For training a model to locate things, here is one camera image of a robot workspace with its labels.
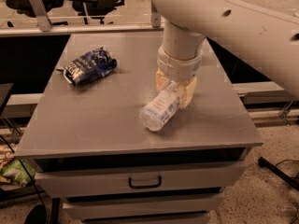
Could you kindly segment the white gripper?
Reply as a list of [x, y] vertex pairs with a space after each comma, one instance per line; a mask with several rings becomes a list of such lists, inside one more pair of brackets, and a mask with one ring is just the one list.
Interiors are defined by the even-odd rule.
[[167, 87], [170, 80], [179, 82], [179, 108], [186, 108], [192, 100], [197, 78], [195, 73], [202, 61], [203, 51], [190, 60], [178, 60], [166, 54], [162, 47], [158, 49], [156, 72], [156, 91], [161, 92]]

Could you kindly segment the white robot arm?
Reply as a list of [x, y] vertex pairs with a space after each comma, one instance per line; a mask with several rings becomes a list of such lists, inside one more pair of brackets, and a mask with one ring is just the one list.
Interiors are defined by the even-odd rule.
[[203, 35], [299, 97], [299, 19], [240, 0], [152, 0], [165, 18], [158, 67], [165, 77], [195, 76]]

